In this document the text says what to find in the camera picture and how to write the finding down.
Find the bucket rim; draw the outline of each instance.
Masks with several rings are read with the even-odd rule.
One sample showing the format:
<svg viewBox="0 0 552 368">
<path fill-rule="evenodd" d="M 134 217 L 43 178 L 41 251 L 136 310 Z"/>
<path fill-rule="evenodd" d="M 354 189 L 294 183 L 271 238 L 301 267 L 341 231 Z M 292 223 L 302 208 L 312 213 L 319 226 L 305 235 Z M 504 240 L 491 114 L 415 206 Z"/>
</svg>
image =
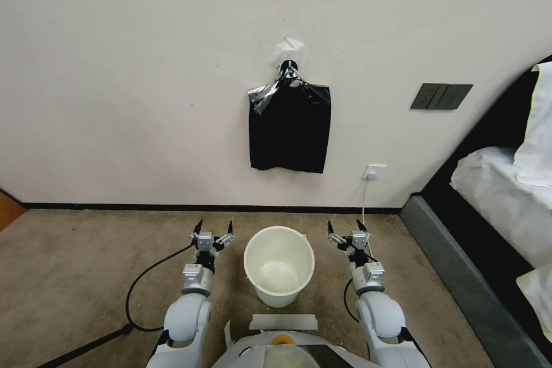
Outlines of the bucket rim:
<svg viewBox="0 0 552 368">
<path fill-rule="evenodd" d="M 248 269 L 247 269 L 246 257 L 247 257 L 247 251 L 249 250 L 249 247 L 250 247 L 250 245 L 251 245 L 251 242 L 252 242 L 257 236 L 259 236 L 260 234 L 265 233 L 265 232 L 270 231 L 270 230 L 273 230 L 273 229 L 283 229 L 283 230 L 290 231 L 290 232 L 293 232 L 293 233 L 295 233 L 296 235 L 298 235 L 298 236 L 301 238 L 301 240 L 303 240 L 304 243 L 308 246 L 309 252 L 310 252 L 310 258 L 312 259 L 312 265 L 311 265 L 311 267 L 310 267 L 309 276 L 307 277 L 307 279 L 305 280 L 305 282 L 304 282 L 303 284 L 301 284 L 301 286 L 299 286 L 298 288 L 296 288 L 296 289 L 294 289 L 294 290 L 292 290 L 292 291 L 290 291 L 290 292 L 285 292 L 285 293 L 271 292 L 270 290 L 267 290 L 267 289 L 261 287 L 258 283 L 254 282 L 254 280 L 252 279 L 252 277 L 251 277 L 251 275 L 249 274 L 249 271 L 248 271 Z M 257 233 L 255 233 L 255 234 L 253 235 L 253 237 L 250 238 L 249 241 L 247 242 L 246 249 L 245 249 L 245 251 L 243 252 L 243 268 L 244 268 L 245 271 L 246 271 L 246 276 L 247 276 L 247 278 L 249 279 L 249 281 L 251 282 L 251 284 L 253 285 L 253 287 L 254 287 L 255 289 L 260 290 L 260 291 L 263 292 L 264 294 L 271 295 L 271 296 L 276 296 L 276 297 L 291 296 L 291 295 L 295 295 L 295 294 L 299 293 L 300 291 L 302 291 L 302 289 L 304 289 L 304 288 L 306 287 L 306 285 L 308 285 L 309 282 L 311 281 L 312 275 L 313 275 L 313 273 L 315 272 L 315 253 L 314 253 L 314 251 L 312 250 L 311 244 L 310 244 L 309 241 L 306 239 L 306 235 L 299 233 L 297 230 L 294 230 L 294 229 L 292 229 L 291 227 L 285 227 L 285 226 L 280 226 L 280 225 L 270 226 L 270 227 L 263 228 L 262 230 L 260 230 L 260 231 L 258 231 Z"/>
</svg>

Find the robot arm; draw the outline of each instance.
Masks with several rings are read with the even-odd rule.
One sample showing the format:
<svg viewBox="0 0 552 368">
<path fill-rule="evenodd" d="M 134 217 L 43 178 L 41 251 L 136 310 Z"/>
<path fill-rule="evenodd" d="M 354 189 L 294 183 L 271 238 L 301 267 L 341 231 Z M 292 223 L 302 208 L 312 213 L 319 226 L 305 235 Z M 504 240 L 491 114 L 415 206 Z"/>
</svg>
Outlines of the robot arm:
<svg viewBox="0 0 552 368">
<path fill-rule="evenodd" d="M 201 367 L 201 349 L 211 315 L 211 303 L 206 298 L 213 286 L 214 260 L 234 239 L 232 222 L 228 232 L 218 237 L 201 231 L 202 221 L 190 235 L 197 249 L 196 261 L 184 266 L 182 296 L 165 314 L 164 331 L 147 368 Z"/>
<path fill-rule="evenodd" d="M 345 252 L 351 263 L 357 294 L 356 312 L 368 343 L 371 361 L 382 368 L 430 368 L 406 328 L 401 306 L 384 292 L 385 269 L 370 251 L 370 233 L 356 221 L 358 230 L 340 237 L 328 222 L 328 240 Z"/>
</svg>

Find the white tape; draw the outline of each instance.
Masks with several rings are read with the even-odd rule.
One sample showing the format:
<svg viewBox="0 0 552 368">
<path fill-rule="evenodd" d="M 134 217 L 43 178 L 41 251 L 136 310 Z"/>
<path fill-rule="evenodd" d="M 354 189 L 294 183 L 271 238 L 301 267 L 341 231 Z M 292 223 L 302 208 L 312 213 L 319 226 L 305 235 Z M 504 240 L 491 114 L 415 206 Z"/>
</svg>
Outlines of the white tape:
<svg viewBox="0 0 552 368">
<path fill-rule="evenodd" d="M 279 331 L 317 331 L 318 321 L 313 314 L 309 315 L 253 315 L 249 324 L 250 330 Z"/>
<path fill-rule="evenodd" d="M 305 44 L 301 40 L 291 36 L 284 36 L 281 41 L 276 43 L 271 65 L 279 68 L 284 60 L 294 60 L 297 64 L 301 63 L 304 48 Z"/>
</svg>

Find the black garbage bag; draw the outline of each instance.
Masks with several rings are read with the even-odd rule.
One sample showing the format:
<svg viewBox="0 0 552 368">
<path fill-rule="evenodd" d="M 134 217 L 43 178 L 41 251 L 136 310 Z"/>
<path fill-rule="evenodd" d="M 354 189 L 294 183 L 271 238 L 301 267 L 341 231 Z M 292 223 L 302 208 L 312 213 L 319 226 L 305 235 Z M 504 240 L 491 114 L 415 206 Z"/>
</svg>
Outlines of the black garbage bag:
<svg viewBox="0 0 552 368">
<path fill-rule="evenodd" d="M 248 91 L 251 167 L 324 172 L 332 104 L 329 87 L 299 77 L 286 60 L 278 78 Z"/>
</svg>

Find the electric cable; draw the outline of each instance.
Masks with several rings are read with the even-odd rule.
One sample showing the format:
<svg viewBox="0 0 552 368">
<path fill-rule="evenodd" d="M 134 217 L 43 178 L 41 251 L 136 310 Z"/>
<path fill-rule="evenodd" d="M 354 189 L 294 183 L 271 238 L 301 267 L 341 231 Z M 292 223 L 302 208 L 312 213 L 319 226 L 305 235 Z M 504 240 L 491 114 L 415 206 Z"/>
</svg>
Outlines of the electric cable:
<svg viewBox="0 0 552 368">
<path fill-rule="evenodd" d="M 351 311 L 349 310 L 349 306 L 347 306 L 347 289 L 349 288 L 349 285 L 351 284 L 352 282 L 352 278 L 349 279 L 349 281 L 347 282 L 347 284 L 345 285 L 345 289 L 343 290 L 343 304 L 345 305 L 345 310 L 347 311 L 347 313 L 349 314 L 350 317 L 352 317 L 355 322 L 358 322 L 358 319 L 356 316 L 354 316 Z"/>
<path fill-rule="evenodd" d="M 107 335 L 104 335 L 102 336 L 101 338 L 98 338 L 98 339 L 95 339 L 93 340 L 92 342 L 89 342 L 88 344 L 85 344 L 81 347 L 78 347 L 76 349 L 73 349 L 72 351 L 69 351 L 57 358 L 54 358 L 48 362 L 45 362 L 41 365 L 38 365 L 36 368 L 55 368 L 55 367 L 58 367 L 60 365 L 63 365 L 65 364 L 66 362 L 69 362 L 70 360 L 72 359 L 75 359 L 115 338 L 118 338 L 119 336 L 121 335 L 126 335 L 128 333 L 130 333 L 133 329 L 136 329 L 137 331 L 141 331 L 141 332 L 158 332 L 158 331 L 162 331 L 163 330 L 163 327 L 160 326 L 158 328 L 144 328 L 140 325 L 138 325 L 136 322 L 134 322 L 134 320 L 132 319 L 132 316 L 131 316 L 131 312 L 130 312 L 130 308 L 129 308 L 129 304 L 130 304 L 130 300 L 131 300 L 131 293 L 132 293 L 132 290 L 134 289 L 134 287 L 136 286 L 136 284 L 138 283 L 138 281 L 142 278 L 143 275 L 145 275 L 146 273 L 148 273 L 150 270 L 152 270 L 154 267 L 160 265 L 161 263 L 163 262 L 166 262 L 167 260 L 169 259 L 172 259 L 174 256 L 177 256 L 179 255 L 180 253 L 182 252 L 185 252 L 186 250 L 188 250 L 190 247 L 192 247 L 194 245 L 194 242 L 192 241 L 188 246 L 186 246 L 185 248 L 182 248 L 178 251 L 175 251 L 174 253 L 170 254 L 169 256 L 161 259 L 160 261 L 152 264 L 150 267 L 148 267 L 146 270 L 144 270 L 142 273 L 140 273 L 140 275 L 134 279 L 134 281 L 132 282 L 130 288 L 128 289 L 128 292 L 126 294 L 126 299 L 125 299 L 125 312 L 126 312 L 126 319 L 128 320 L 128 323 L 123 326 L 122 328 L 120 329 L 117 329 L 116 331 L 113 331 L 111 333 L 108 333 Z"/>
<path fill-rule="evenodd" d="M 172 259 L 174 256 L 176 255 L 179 255 L 180 253 L 182 252 L 185 252 L 186 250 L 188 250 L 190 247 L 192 247 L 194 245 L 193 242 L 191 242 L 188 246 L 186 246 L 185 248 L 183 249 L 180 249 L 178 251 L 175 251 L 173 254 L 165 257 L 164 259 L 161 259 L 160 261 L 152 264 L 150 267 L 148 267 L 146 270 L 144 270 L 142 273 L 140 273 L 140 275 L 134 279 L 134 282 L 132 282 L 130 288 L 128 289 L 128 293 L 126 294 L 126 300 L 125 300 L 125 312 L 126 312 L 126 319 L 128 320 L 128 323 L 130 325 L 132 325 L 132 327 L 134 329 L 136 329 L 137 331 L 141 331 L 141 332 L 157 332 L 157 331 L 162 331 L 163 330 L 163 326 L 160 326 L 160 327 L 157 327 L 157 328 L 144 328 L 140 325 L 138 325 L 136 322 L 134 322 L 132 320 L 132 316 L 131 316 L 131 311 L 130 311 L 130 300 L 131 300 L 131 293 L 132 293 L 132 290 L 134 289 L 134 286 L 136 286 L 136 284 L 138 283 L 138 281 L 142 278 L 143 275 L 145 275 L 146 273 L 148 273 L 150 270 L 152 270 L 155 266 L 158 266 L 160 265 L 161 263 L 163 262 L 166 262 L 167 260 L 169 259 Z"/>
<path fill-rule="evenodd" d="M 368 181 L 366 181 L 366 184 L 364 185 L 364 195 L 362 196 L 362 224 L 366 225 L 364 222 L 364 204 L 366 202 L 366 190 L 368 189 Z"/>
</svg>

